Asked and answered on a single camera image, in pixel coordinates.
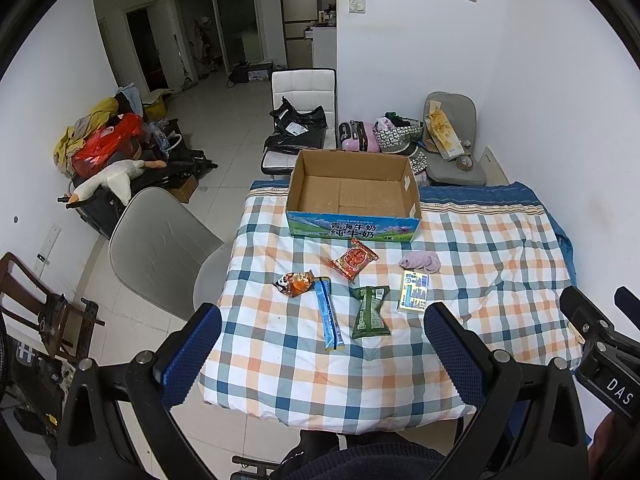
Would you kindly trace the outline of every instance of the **plaid tablecloth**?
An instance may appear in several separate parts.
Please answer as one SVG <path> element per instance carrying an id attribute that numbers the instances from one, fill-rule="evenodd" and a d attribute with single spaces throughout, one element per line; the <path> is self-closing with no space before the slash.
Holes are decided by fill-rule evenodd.
<path id="1" fill-rule="evenodd" d="M 408 250 L 438 253 L 442 268 L 431 277 L 429 299 L 443 301 L 489 348 L 523 362 L 560 356 L 578 364 L 579 343 L 558 309 L 570 283 L 565 260 L 549 216 L 526 186 L 421 190 L 414 240 L 367 242 L 380 259 L 349 284 L 326 264 L 345 252 L 346 240 L 289 235 L 285 185 L 257 182 L 247 197 L 218 303 L 223 334 L 200 375 L 206 402 L 339 433 L 402 430 L 471 411 L 425 337 L 422 316 L 396 310 L 398 262 Z M 290 299 L 272 285 L 286 272 L 309 269 L 332 280 L 344 350 L 324 350 L 312 291 Z M 350 288 L 366 285 L 391 289 L 382 307 L 391 336 L 351 339 L 359 301 Z"/>

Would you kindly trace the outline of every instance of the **yellow bucket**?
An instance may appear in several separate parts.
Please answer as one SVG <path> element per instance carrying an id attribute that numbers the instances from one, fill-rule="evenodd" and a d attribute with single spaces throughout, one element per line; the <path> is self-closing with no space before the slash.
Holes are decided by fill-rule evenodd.
<path id="1" fill-rule="evenodd" d="M 147 119 L 151 122 L 159 121 L 166 115 L 166 106 L 164 106 L 162 96 L 160 96 L 155 103 L 144 105 L 144 109 Z"/>

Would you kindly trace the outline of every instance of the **refrigerator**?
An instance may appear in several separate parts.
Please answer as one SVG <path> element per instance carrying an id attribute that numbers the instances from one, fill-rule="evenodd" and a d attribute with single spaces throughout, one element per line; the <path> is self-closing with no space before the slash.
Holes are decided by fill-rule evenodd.
<path id="1" fill-rule="evenodd" d="M 318 0 L 282 0 L 282 22 L 289 68 L 313 66 L 312 40 L 305 39 L 305 29 L 317 21 Z"/>

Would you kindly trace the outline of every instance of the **stuffed goose toy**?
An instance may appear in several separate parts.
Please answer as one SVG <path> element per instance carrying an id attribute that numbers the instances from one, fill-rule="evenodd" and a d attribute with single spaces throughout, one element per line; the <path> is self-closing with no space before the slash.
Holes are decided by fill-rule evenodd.
<path id="1" fill-rule="evenodd" d="M 131 200 L 131 181 L 145 172 L 145 168 L 166 168 L 162 160 L 119 160 L 95 174 L 76 187 L 68 204 L 81 202 L 92 197 L 98 186 L 109 189 L 124 206 Z"/>

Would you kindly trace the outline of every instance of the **bolt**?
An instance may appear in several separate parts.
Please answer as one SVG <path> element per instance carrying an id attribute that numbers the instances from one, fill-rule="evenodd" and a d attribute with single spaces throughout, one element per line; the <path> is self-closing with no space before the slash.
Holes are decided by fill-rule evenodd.
<path id="1" fill-rule="evenodd" d="M 82 361 L 80 361 L 78 363 L 78 368 L 80 368 L 83 372 L 87 371 L 89 368 L 91 368 L 94 365 L 94 362 L 91 359 L 82 359 Z"/>
<path id="2" fill-rule="evenodd" d="M 499 363 L 508 363 L 511 360 L 511 356 L 504 350 L 496 350 L 494 352 L 494 359 Z"/>
<path id="3" fill-rule="evenodd" d="M 136 362 L 141 365 L 147 364 L 151 359 L 153 359 L 154 353 L 151 350 L 143 350 L 138 355 L 136 355 Z"/>
<path id="4" fill-rule="evenodd" d="M 561 357 L 556 357 L 554 359 L 554 366 L 558 370 L 566 370 L 566 361 L 564 359 L 562 359 Z"/>

